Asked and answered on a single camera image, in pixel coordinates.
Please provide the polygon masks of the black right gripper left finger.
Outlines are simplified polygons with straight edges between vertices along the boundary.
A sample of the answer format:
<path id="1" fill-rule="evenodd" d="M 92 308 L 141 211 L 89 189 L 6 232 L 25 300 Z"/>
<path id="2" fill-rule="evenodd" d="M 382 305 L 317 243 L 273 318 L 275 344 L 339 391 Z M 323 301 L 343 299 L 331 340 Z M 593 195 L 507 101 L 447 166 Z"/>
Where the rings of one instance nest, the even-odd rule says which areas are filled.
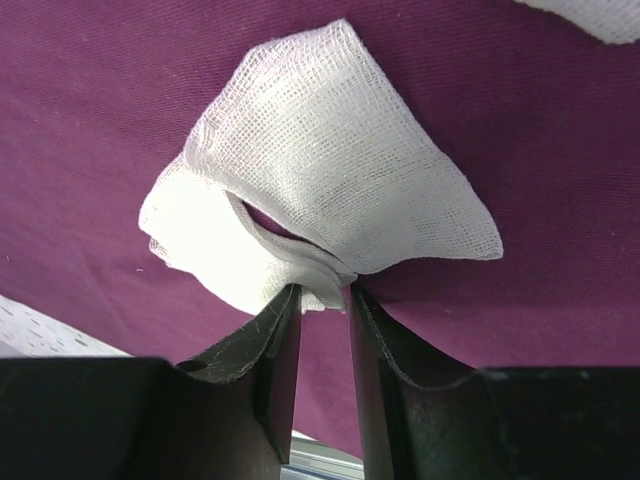
<path id="1" fill-rule="evenodd" d="M 1 363 L 5 479 L 276 479 L 290 458 L 301 289 L 172 364 L 150 357 Z"/>

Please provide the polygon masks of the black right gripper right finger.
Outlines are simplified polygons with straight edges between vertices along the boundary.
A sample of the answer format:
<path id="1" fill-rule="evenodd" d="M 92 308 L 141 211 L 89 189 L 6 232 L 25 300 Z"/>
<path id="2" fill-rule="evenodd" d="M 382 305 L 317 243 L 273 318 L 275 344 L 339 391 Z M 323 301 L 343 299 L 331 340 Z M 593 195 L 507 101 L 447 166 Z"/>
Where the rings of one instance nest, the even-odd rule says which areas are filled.
<path id="1" fill-rule="evenodd" d="M 369 479 L 635 479 L 634 367 L 473 368 L 351 291 Z"/>

